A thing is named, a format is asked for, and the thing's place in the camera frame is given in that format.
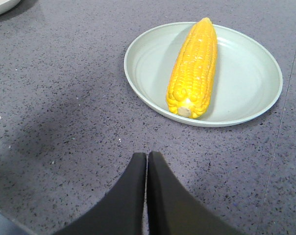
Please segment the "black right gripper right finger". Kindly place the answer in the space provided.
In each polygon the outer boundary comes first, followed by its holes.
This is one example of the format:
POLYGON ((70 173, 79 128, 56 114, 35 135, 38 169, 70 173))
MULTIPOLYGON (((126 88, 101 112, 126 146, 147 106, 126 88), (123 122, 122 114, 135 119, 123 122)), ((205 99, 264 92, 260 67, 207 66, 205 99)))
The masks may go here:
POLYGON ((147 206, 151 235, 240 234, 202 206, 155 151, 148 156, 147 206))

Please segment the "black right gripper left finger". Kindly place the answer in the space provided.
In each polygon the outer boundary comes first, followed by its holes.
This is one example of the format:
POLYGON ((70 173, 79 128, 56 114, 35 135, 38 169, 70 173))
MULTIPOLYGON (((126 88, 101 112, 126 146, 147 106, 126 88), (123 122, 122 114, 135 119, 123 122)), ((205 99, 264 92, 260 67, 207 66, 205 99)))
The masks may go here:
POLYGON ((141 235, 147 157, 134 153, 112 189, 56 235, 141 235))

